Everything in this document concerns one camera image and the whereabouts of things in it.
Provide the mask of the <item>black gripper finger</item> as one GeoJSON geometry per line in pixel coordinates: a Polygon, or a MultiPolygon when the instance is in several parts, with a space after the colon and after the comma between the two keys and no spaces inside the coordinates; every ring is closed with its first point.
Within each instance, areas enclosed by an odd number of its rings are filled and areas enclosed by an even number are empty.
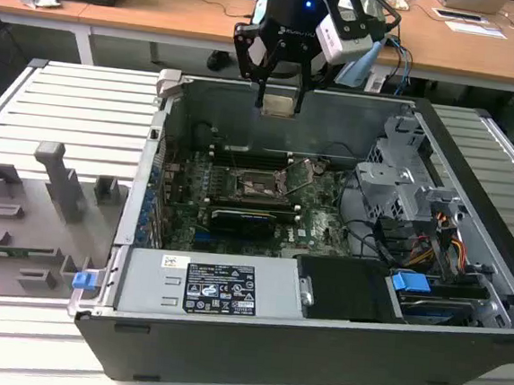
{"type": "Polygon", "coordinates": [[[296,50],[296,63],[300,66],[299,88],[293,102],[293,112],[300,113],[307,92],[317,88],[327,71],[327,60],[318,42],[302,42],[296,50]]]}
{"type": "Polygon", "coordinates": [[[258,84],[256,107],[263,107],[266,80],[281,60],[282,33],[274,23],[245,24],[234,27],[233,42],[241,76],[258,84]]]}

